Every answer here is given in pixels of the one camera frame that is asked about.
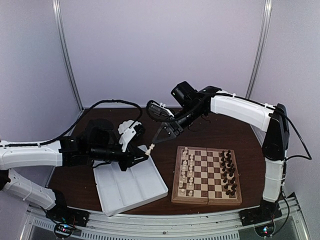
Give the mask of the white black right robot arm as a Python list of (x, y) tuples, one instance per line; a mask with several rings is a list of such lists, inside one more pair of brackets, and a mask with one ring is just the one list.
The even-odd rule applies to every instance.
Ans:
[[(161, 123), (159, 130), (165, 131), (168, 139), (178, 137), (197, 118), (209, 113), (240, 120), (265, 132), (262, 145), (266, 166), (264, 190), (260, 205), (253, 213), (261, 221), (273, 217), (285, 181), (290, 136), (285, 106), (255, 103), (213, 86), (195, 90), (185, 81), (179, 83), (171, 95), (181, 105), (177, 113), (153, 100), (146, 107), (150, 118)], [(171, 200), (184, 204), (240, 205), (241, 186), (234, 151), (180, 146)]]

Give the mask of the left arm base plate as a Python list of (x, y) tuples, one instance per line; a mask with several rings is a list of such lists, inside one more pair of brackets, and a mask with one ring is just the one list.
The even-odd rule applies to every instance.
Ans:
[(75, 227), (86, 227), (90, 213), (75, 208), (51, 209), (45, 211), (46, 217), (56, 223), (69, 224)]

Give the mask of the aluminium corner post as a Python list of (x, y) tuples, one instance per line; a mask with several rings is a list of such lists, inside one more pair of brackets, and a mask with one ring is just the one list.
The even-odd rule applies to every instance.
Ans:
[(258, 74), (259, 74), (259, 70), (260, 70), (260, 66), (263, 58), (263, 52), (264, 52), (264, 49), (267, 43), (268, 34), (269, 34), (270, 23), (272, 18), (272, 9), (273, 9), (273, 1), (265, 0), (261, 26), (260, 26), (260, 33), (259, 33), (259, 38), (257, 43), (257, 49), (256, 49), (253, 67), (252, 67), (252, 71), (251, 71), (251, 75), (250, 75), (250, 79), (249, 79), (249, 83), (248, 83), (248, 87), (245, 95), (247, 99), (251, 98), (255, 88), (257, 78), (258, 78)]
[(53, 7), (53, 14), (56, 22), (58, 35), (59, 35), (59, 41), (60, 41), (60, 46), (62, 50), (63, 62), (64, 62), (67, 78), (70, 83), (71, 91), (75, 99), (75, 102), (77, 104), (77, 107), (81, 112), (84, 109), (84, 107), (80, 98), (79, 90), (78, 90), (76, 80), (74, 77), (74, 72), (72, 69), (71, 59), (68, 51), (65, 30), (63, 25), (63, 17), (61, 12), (60, 0), (52, 0), (52, 7)]

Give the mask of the right aluminium corner post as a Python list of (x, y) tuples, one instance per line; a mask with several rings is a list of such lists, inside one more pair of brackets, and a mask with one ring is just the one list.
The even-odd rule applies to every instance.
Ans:
[(249, 79), (249, 83), (248, 83), (248, 87), (245, 95), (247, 99), (251, 98), (255, 88), (257, 78), (258, 78), (258, 74), (259, 74), (259, 70), (260, 70), (260, 66), (263, 58), (263, 52), (264, 52), (264, 49), (267, 43), (268, 34), (269, 34), (270, 23), (272, 18), (272, 9), (273, 9), (273, 1), (265, 0), (261, 26), (260, 26), (260, 33), (259, 33), (259, 38), (257, 43), (257, 49), (256, 49), (253, 67), (252, 67), (252, 71), (251, 71), (251, 75), (250, 75), (250, 79)]

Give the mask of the white compartment tray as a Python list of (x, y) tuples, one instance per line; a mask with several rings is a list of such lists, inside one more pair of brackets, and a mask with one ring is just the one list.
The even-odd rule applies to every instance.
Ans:
[(162, 199), (168, 195), (151, 156), (126, 171), (117, 162), (93, 169), (102, 212), (110, 217)]

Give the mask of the left aluminium corner post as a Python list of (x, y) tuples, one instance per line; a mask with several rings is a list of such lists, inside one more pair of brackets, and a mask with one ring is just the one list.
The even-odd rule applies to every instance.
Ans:
[(71, 91), (75, 99), (75, 102), (77, 104), (77, 107), (81, 112), (84, 109), (84, 107), (80, 98), (79, 90), (78, 90), (76, 80), (74, 77), (74, 72), (72, 69), (71, 59), (68, 51), (65, 30), (63, 25), (63, 17), (61, 12), (60, 0), (52, 0), (52, 7), (53, 7), (53, 14), (56, 22), (58, 35), (59, 35), (59, 41), (60, 41), (60, 46), (62, 50), (63, 62), (64, 62), (67, 78), (70, 83)]

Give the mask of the row of dark chess pieces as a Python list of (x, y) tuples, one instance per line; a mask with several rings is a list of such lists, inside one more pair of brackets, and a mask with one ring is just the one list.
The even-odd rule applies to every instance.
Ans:
[(231, 150), (219, 153), (220, 175), (223, 194), (227, 198), (236, 198), (236, 166), (233, 162)]

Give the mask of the white scalloped bowl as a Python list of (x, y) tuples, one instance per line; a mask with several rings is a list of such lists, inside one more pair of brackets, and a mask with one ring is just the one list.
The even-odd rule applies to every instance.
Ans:
[(132, 119), (122, 122), (118, 126), (118, 129), (117, 129), (118, 133), (120, 135), (123, 134), (126, 131), (126, 129), (128, 129), (131, 126), (131, 124), (133, 124), (133, 123), (134, 123), (134, 120), (132, 120)]

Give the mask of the white chess piece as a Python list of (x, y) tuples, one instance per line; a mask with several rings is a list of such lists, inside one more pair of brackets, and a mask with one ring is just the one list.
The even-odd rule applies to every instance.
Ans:
[(189, 156), (189, 158), (190, 158), (190, 162), (193, 163), (193, 162), (194, 162), (194, 155), (191, 154), (191, 155)]
[(154, 149), (154, 147), (155, 147), (155, 144), (152, 143), (152, 144), (149, 146), (149, 148), (146, 150), (145, 154), (146, 154), (147, 156), (149, 156), (149, 155), (151, 154), (151, 151)]
[(188, 148), (186, 147), (182, 152), (182, 157), (186, 158), (188, 156)]
[(179, 195), (182, 196), (182, 197), (185, 197), (185, 196), (186, 196), (186, 190), (183, 189), (183, 188), (180, 189), (180, 190), (179, 190)]
[(185, 182), (187, 178), (186, 178), (185, 175), (183, 175), (183, 176), (181, 177), (181, 179), (182, 179), (183, 182)]

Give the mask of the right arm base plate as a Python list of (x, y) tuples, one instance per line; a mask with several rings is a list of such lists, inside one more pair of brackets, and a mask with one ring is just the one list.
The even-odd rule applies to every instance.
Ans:
[(270, 222), (282, 216), (282, 211), (278, 207), (274, 211), (261, 206), (247, 208), (239, 212), (239, 217), (242, 226), (257, 225), (264, 222)]

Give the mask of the wooden chess board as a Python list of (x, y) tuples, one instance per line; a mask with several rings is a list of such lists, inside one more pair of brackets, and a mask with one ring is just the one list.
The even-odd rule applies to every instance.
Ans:
[[(183, 157), (184, 149), (188, 149), (187, 157)], [(236, 198), (227, 198), (222, 191), (220, 157), (219, 153), (224, 150), (231, 150), (233, 163), (235, 164), (235, 176), (237, 184)], [(190, 162), (190, 155), (194, 155), (194, 162)], [(183, 161), (187, 161), (187, 166), (183, 167)], [(193, 187), (189, 187), (188, 172), (189, 165), (193, 164)], [(187, 171), (186, 181), (182, 181), (181, 171)], [(183, 182), (186, 196), (180, 196), (179, 184)], [(175, 161), (175, 171), (172, 185), (171, 201), (179, 204), (197, 204), (213, 206), (239, 206), (242, 204), (242, 193), (239, 179), (239, 171), (235, 152), (232, 149), (218, 149), (208, 147), (178, 146)]]

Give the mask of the aluminium front frame rail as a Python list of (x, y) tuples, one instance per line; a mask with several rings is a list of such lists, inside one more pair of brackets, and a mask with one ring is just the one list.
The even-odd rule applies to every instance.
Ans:
[[(272, 221), (273, 240), (309, 240), (310, 234), (296, 197), (281, 200), (282, 216)], [(182, 215), (118, 214), (91, 211), (87, 225), (78, 226), (71, 240), (260, 240), (262, 224), (243, 225), (240, 211)]]

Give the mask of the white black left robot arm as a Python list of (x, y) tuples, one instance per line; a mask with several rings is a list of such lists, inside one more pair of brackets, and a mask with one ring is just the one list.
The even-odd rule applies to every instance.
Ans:
[(0, 188), (52, 212), (61, 222), (67, 222), (72, 218), (72, 211), (67, 207), (63, 193), (42, 188), (18, 176), (14, 169), (34, 166), (92, 167), (98, 161), (106, 165), (117, 162), (124, 172), (147, 160), (154, 149), (153, 144), (145, 151), (132, 145), (131, 142), (144, 132), (140, 122), (128, 120), (119, 125), (119, 136), (116, 136), (114, 125), (100, 118), (90, 120), (85, 130), (76, 137), (63, 135), (47, 143), (1, 141)]

